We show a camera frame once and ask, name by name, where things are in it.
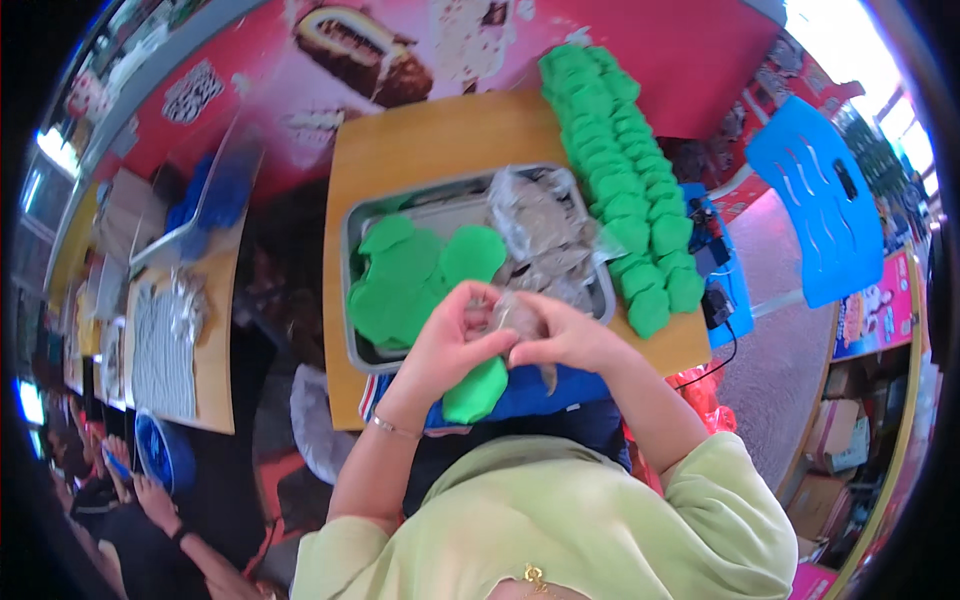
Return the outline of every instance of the sticker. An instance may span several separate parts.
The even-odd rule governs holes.
[[[223,91],[224,83],[217,77],[213,65],[203,59],[166,91],[163,95],[166,102],[160,113],[173,123],[189,125]]]

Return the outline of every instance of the floor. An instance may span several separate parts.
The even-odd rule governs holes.
[[[800,245],[783,203],[770,191],[729,225],[757,305],[802,287]],[[739,340],[717,391],[736,413],[737,434],[772,490],[787,476],[819,397],[830,348],[832,305],[810,310],[793,304],[756,320]],[[732,345],[714,351],[729,356]]]

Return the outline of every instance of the wooden table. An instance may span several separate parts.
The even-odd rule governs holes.
[[[243,220],[229,231],[211,235],[211,247],[221,250],[204,257],[192,267],[194,273],[206,276],[204,291],[210,306],[204,331],[193,351],[197,415],[194,419],[181,419],[158,414],[166,420],[230,435],[234,432],[233,399],[230,394],[230,313],[233,305],[233,278],[236,275],[242,233]],[[124,327],[120,356],[125,399],[128,406],[134,407],[136,398],[133,396],[131,380],[136,340],[133,323],[139,290],[147,284],[156,284],[158,289],[169,287],[170,271],[147,269],[130,285],[127,326]]]
[[[567,165],[560,129],[536,90],[457,96],[350,121],[337,133],[324,236],[324,346],[335,429],[362,429],[357,412],[367,375],[347,359],[340,231],[362,200],[443,177],[508,164]],[[630,329],[622,307],[610,328],[664,376],[710,359],[703,313],[674,315],[649,340]]]

